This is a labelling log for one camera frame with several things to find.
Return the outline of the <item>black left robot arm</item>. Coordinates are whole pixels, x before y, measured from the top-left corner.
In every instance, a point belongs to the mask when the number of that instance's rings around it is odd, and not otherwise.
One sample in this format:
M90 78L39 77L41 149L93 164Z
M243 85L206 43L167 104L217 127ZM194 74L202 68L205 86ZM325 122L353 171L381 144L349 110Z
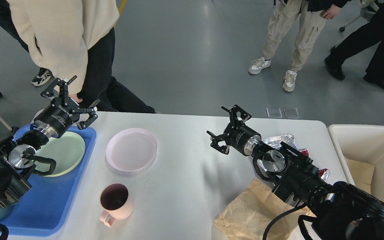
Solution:
M41 95L51 99L30 126L0 141L0 240L9 234L46 237L64 225L91 156L94 107L69 97L76 78L56 78Z

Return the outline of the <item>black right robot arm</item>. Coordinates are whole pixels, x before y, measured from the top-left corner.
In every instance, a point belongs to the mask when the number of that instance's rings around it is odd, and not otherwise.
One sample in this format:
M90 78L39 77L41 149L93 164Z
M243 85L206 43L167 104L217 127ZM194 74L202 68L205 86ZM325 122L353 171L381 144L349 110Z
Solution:
M211 146L228 154L233 146L244 156L252 156L260 179L274 184L272 192L283 202L290 198L295 207L275 217L263 233L265 240L271 227L280 219L308 207L314 217L300 215L298 225L305 240L311 236L304 224L322 240L384 240L384 202L344 181L328 184L313 160L281 141L279 148L262 141L261 135L245 123L251 115L238 105L224 108L230 122L221 135L210 131Z

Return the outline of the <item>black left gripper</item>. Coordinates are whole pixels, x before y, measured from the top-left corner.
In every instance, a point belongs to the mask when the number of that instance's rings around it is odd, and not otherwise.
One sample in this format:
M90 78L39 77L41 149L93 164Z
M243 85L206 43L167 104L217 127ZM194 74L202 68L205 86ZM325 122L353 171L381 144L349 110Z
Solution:
M60 138L76 123L78 129L83 130L90 126L97 118L94 108L100 102L95 100L88 108L79 108L79 105L69 97L68 86L77 78L74 75L69 80L56 78L41 92L41 96L51 100L50 105L34 118L34 125L46 129L48 138ZM87 120L80 121L81 114L88 114Z

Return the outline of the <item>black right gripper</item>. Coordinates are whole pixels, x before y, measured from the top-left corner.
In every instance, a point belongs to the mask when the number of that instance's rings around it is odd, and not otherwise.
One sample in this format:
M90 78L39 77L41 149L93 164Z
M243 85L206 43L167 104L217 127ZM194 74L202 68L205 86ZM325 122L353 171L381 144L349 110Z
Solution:
M223 154L229 154L230 146L239 151L244 156L252 155L256 144L262 140L262 137L255 130L245 125L252 116L238 105L231 108L221 106L221 108L229 113L230 122L222 135L214 135L207 131L210 135L210 146Z

